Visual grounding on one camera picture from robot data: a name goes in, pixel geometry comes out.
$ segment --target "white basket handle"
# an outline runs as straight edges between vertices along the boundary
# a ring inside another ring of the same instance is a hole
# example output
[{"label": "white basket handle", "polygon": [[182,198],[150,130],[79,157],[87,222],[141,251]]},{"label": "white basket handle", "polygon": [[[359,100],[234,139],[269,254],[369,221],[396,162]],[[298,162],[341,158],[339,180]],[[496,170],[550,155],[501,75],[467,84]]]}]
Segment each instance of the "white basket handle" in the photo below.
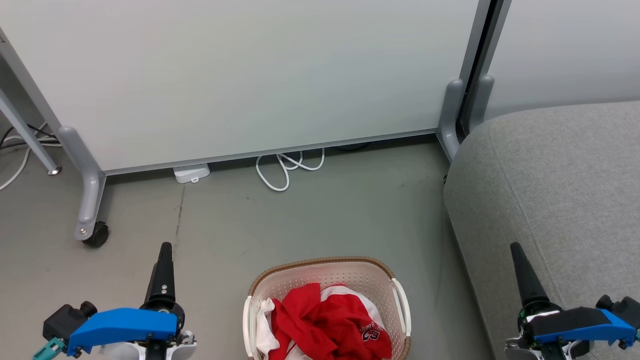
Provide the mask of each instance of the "white basket handle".
[{"label": "white basket handle", "polygon": [[244,301],[244,309],[242,311],[242,333],[244,336],[244,350],[246,351],[247,357],[253,357],[253,346],[251,344],[251,339],[249,335],[249,329],[251,329],[250,316],[249,316],[249,305],[251,304],[251,295],[246,298]]},{"label": "white basket handle", "polygon": [[400,282],[396,280],[396,278],[391,279],[391,282],[394,285],[394,296],[396,298],[398,313],[403,323],[404,335],[411,336],[411,310],[409,309],[409,300],[407,300]]}]

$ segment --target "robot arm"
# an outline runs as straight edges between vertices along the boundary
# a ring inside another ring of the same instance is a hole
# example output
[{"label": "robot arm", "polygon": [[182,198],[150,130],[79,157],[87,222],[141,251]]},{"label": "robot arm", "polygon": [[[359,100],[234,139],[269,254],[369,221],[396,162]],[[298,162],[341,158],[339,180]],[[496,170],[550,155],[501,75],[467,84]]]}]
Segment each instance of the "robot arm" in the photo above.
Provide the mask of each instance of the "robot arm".
[{"label": "robot arm", "polygon": [[172,246],[163,243],[139,309],[99,313],[88,301],[79,309],[64,305],[45,320],[42,336],[49,342],[33,359],[51,360],[61,352],[78,358],[102,346],[113,359],[186,360],[197,343],[183,325],[184,311],[175,302]]},{"label": "robot arm", "polygon": [[618,341],[625,350],[640,341],[640,304],[630,297],[612,302],[604,295],[596,308],[564,310],[549,301],[519,243],[511,256],[520,290],[520,336],[507,339],[509,360],[571,360],[589,352],[593,341]]}]

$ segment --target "white board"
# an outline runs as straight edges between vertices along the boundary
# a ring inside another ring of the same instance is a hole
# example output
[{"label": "white board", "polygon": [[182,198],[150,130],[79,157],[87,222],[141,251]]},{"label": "white board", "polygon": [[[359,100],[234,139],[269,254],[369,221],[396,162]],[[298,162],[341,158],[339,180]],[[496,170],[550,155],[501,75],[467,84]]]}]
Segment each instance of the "white board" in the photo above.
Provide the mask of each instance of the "white board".
[{"label": "white board", "polygon": [[640,1],[513,0],[488,74],[485,120],[640,99]]},{"label": "white board", "polygon": [[425,129],[477,0],[0,0],[103,170]]}]

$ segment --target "gray fabric ottoman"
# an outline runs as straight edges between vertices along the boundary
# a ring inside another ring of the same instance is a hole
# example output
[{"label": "gray fabric ottoman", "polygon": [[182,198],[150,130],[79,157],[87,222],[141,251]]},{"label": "gray fabric ottoman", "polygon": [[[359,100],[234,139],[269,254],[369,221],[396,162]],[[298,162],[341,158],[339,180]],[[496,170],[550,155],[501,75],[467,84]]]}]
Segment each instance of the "gray fabric ottoman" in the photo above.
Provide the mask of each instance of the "gray fabric ottoman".
[{"label": "gray fabric ottoman", "polygon": [[[444,195],[498,360],[518,335],[512,241],[565,309],[640,300],[640,102],[488,121],[460,146]],[[598,343],[588,357],[638,360],[640,343]]]}]

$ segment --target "teal connector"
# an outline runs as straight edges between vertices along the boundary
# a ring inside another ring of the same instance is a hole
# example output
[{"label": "teal connector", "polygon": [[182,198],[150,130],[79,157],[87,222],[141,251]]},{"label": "teal connector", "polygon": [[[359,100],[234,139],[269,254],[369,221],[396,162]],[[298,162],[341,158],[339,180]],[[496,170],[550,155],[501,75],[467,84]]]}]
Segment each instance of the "teal connector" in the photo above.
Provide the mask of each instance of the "teal connector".
[{"label": "teal connector", "polygon": [[53,338],[33,355],[33,360],[51,360],[58,356],[63,348],[65,348],[65,343],[58,338]]}]

